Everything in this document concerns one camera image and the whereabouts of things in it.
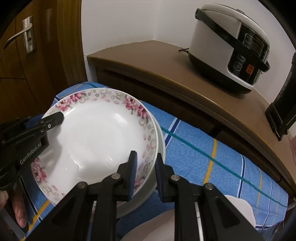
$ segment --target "blue tablecloth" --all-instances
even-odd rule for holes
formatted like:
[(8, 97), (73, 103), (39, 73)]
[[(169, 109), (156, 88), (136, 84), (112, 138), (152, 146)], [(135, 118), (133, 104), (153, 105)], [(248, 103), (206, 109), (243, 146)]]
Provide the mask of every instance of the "blue tablecloth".
[[(77, 84), (59, 93), (52, 104), (74, 92), (101, 87), (104, 86), (92, 82)], [(144, 105), (161, 126), (166, 145), (165, 163), (172, 166), (175, 173), (198, 185), (211, 182), (223, 194), (245, 199), (252, 206), (259, 232), (284, 219), (287, 193), (248, 158), (200, 129), (148, 103)], [(31, 124), (40, 118), (32, 119)], [(31, 169), (26, 170), (21, 183), (27, 197), (28, 236), (53, 209), (53, 205), (37, 186)], [(173, 204), (161, 203), (158, 194), (153, 192), (138, 209), (118, 221), (118, 237), (121, 238), (136, 226), (172, 208)]]

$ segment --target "wooden door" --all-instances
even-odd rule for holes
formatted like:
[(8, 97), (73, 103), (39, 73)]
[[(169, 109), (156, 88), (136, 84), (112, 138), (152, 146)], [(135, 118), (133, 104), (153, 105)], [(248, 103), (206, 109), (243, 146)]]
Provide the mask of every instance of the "wooden door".
[[(81, 0), (32, 0), (15, 16), (0, 39), (0, 124), (42, 114), (56, 94), (86, 81), (80, 12)], [(27, 54), (21, 35), (3, 51), (30, 16), (36, 50)]]

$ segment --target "black handle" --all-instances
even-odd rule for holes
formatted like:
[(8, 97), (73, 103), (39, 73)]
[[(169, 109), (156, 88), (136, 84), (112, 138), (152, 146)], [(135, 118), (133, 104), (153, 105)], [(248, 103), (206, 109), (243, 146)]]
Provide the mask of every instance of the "black handle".
[(250, 63), (258, 67), (261, 71), (267, 72), (270, 69), (268, 61), (264, 63), (257, 55), (252, 53), (246, 46), (244, 46), (239, 40), (233, 37), (219, 24), (207, 16), (199, 8), (195, 12), (195, 18), (204, 22), (211, 30), (213, 30), (220, 38), (227, 42), (231, 47), (234, 48), (240, 55), (244, 56)]

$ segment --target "wooden countertop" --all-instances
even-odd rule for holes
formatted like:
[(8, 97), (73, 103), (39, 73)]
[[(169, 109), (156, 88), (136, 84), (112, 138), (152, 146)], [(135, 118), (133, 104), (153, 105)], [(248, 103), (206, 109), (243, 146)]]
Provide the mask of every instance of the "wooden countertop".
[(296, 165), (288, 136), (279, 142), (265, 117), (268, 102), (255, 90), (234, 95), (195, 70), (180, 47), (145, 41), (107, 48), (87, 56), (96, 68), (108, 65), (197, 107), (260, 151), (296, 190)]

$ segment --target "white wall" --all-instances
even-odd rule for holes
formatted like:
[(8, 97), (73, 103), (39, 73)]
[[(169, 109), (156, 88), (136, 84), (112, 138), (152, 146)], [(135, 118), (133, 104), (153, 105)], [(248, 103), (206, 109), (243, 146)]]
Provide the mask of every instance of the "white wall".
[(159, 0), (82, 0), (82, 46), (89, 81), (96, 81), (96, 76), (88, 67), (88, 54), (153, 39), (157, 4)]
[[(238, 8), (257, 22), (270, 41), (271, 69), (261, 75), (255, 89), (271, 103), (283, 86), (295, 49), (275, 17), (258, 0), (82, 0), (81, 31), (86, 72), (96, 81), (86, 55), (131, 42), (159, 40), (189, 47), (203, 4), (216, 2)], [(296, 124), (290, 129), (296, 135)]]

